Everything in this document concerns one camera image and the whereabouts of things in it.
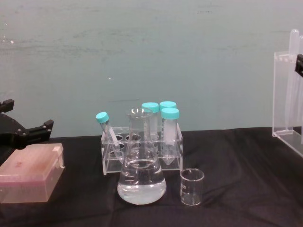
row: pipette tip box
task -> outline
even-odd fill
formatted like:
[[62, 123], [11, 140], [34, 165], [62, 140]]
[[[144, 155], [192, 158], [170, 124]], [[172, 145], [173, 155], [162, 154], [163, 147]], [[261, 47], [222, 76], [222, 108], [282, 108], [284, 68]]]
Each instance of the pipette tip box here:
[[0, 166], [0, 202], [48, 201], [63, 170], [61, 143], [15, 150]]

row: tabletop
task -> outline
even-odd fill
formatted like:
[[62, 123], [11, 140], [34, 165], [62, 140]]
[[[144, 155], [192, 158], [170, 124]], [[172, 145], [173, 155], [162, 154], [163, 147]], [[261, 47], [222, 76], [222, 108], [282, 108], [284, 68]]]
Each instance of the tabletop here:
[[182, 132], [184, 168], [204, 171], [203, 202], [179, 198], [179, 171], [167, 190], [135, 206], [117, 194], [119, 174], [103, 175], [100, 136], [53, 138], [66, 169], [46, 203], [0, 204], [1, 227], [301, 227], [303, 159], [271, 128]]

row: black table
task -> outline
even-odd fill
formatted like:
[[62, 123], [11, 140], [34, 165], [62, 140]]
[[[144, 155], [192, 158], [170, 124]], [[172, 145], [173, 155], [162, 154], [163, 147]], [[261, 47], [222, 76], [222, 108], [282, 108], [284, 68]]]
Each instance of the black table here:
[[179, 199], [179, 172], [164, 171], [165, 195], [135, 206], [103, 176], [100, 137], [51, 139], [64, 147], [64, 170], [47, 203], [1, 204], [1, 227], [301, 227], [303, 158], [270, 128], [187, 131], [184, 167], [204, 171], [204, 201]]

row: glass flask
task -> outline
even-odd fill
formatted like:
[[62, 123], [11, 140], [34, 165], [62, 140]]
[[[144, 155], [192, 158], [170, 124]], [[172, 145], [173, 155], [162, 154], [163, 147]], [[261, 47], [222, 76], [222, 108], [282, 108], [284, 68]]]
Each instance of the glass flask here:
[[152, 110], [134, 108], [129, 117], [129, 139], [118, 183], [120, 197], [132, 204], [149, 204], [166, 191], [158, 155], [151, 139]]

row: teal wall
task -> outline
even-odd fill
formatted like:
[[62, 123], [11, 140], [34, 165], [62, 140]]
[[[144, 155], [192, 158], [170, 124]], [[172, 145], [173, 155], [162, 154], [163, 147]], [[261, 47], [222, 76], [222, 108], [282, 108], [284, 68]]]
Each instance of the teal wall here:
[[182, 130], [270, 126], [273, 54], [303, 33], [302, 0], [1, 0], [0, 100], [53, 137], [95, 115], [176, 101]]

